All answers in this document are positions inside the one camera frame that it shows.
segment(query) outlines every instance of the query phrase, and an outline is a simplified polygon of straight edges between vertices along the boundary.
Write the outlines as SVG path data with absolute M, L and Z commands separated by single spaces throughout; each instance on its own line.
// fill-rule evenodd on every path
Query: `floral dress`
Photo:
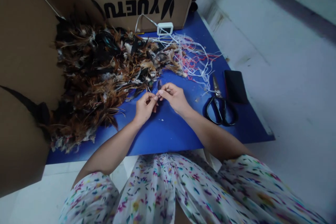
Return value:
M 140 156 L 119 193 L 101 172 L 80 180 L 59 223 L 326 223 L 263 163 L 243 155 L 216 173 L 191 152 Z

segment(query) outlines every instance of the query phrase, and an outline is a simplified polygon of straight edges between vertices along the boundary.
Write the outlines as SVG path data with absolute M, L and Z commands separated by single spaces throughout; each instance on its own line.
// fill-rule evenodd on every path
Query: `black scissors handle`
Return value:
M 209 116 L 209 107 L 212 104 L 213 106 L 213 110 L 215 112 L 215 116 L 216 116 L 216 121 L 212 120 L 211 117 Z M 226 119 L 226 110 L 227 108 L 229 108 L 232 112 L 232 120 L 231 122 L 228 122 Z M 216 125 L 220 125 L 223 124 L 224 126 L 233 126 L 236 124 L 236 122 L 238 121 L 238 112 L 236 110 L 236 108 L 234 107 L 234 105 L 225 100 L 224 98 L 218 98 L 215 96 L 212 96 L 211 98 L 209 98 L 206 107 L 205 107 L 205 116 L 208 120 L 210 120 L 211 122 L 213 122 Z

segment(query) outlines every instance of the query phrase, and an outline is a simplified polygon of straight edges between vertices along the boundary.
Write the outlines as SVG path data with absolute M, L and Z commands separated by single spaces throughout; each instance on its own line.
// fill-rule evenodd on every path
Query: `blue tabletop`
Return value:
M 207 27 L 198 13 L 190 14 L 186 20 L 185 26 L 182 30 L 177 31 L 180 34 L 186 34 L 194 39 L 195 42 L 200 43 L 206 47 L 207 53 L 215 53 L 219 51 Z M 156 33 L 148 33 L 146 36 L 156 36 Z M 214 74 L 217 77 L 219 86 L 221 87 L 222 95 L 225 95 L 224 84 L 224 70 L 229 70 L 224 57 L 217 58 L 213 63 Z M 204 89 L 197 83 L 182 78 L 170 71 L 164 71 L 160 79 L 162 83 L 172 82 L 184 89 L 184 94 L 189 104 L 203 114 L 204 105 L 210 98 L 211 94 L 207 93 L 202 96 Z M 157 85 L 154 84 L 153 93 L 157 92 Z M 123 103 L 120 108 L 125 110 L 125 115 L 118 114 L 116 119 L 119 129 L 123 128 L 135 116 L 135 104 L 140 96 L 131 101 Z M 274 140 L 274 135 L 267 134 L 253 107 L 248 105 L 235 104 L 239 113 L 238 122 L 232 127 L 224 127 L 228 132 L 233 134 L 242 143 L 256 143 Z M 74 148 L 69 154 L 56 150 L 48 155 L 47 164 L 65 163 L 74 161 L 88 160 L 89 157 L 102 145 L 107 139 L 116 134 L 114 127 L 104 128 L 99 127 L 95 143 L 84 142 L 80 145 L 79 151 L 76 152 Z M 203 148 L 203 145 L 197 138 L 193 130 L 188 124 L 177 115 L 170 107 L 167 101 L 160 102 L 157 113 L 152 114 L 150 119 L 142 127 L 137 134 L 129 152 L 128 156 L 140 154 L 152 154 L 172 151 L 182 151 Z

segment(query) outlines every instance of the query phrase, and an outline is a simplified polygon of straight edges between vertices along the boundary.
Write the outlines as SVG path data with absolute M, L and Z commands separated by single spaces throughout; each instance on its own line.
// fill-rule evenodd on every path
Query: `feather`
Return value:
M 98 9 L 98 11 L 100 12 L 100 14 L 103 17 L 103 20 L 105 22 L 106 21 L 106 16 L 105 16 L 105 13 L 104 13 L 103 9 L 100 7 L 99 3 L 97 3 L 95 0 L 91 0 L 91 2 Z
M 19 102 L 21 102 L 28 109 L 28 111 L 35 119 L 37 126 L 41 128 L 44 138 L 47 141 L 50 141 L 50 134 L 45 128 L 45 126 L 48 126 L 50 123 L 50 113 L 46 103 L 42 102 L 39 105 L 37 105 L 29 98 L 13 89 L 1 85 L 0 87 L 9 92 L 11 95 L 13 95 L 16 99 L 19 100 Z

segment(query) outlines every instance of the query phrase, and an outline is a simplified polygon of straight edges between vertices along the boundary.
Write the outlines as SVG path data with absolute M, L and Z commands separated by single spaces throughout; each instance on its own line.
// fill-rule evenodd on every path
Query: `woman's right hand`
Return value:
M 183 89 L 173 83 L 166 83 L 156 94 L 160 100 L 166 99 L 174 111 L 180 116 L 184 116 L 188 111 L 192 110 L 184 96 Z

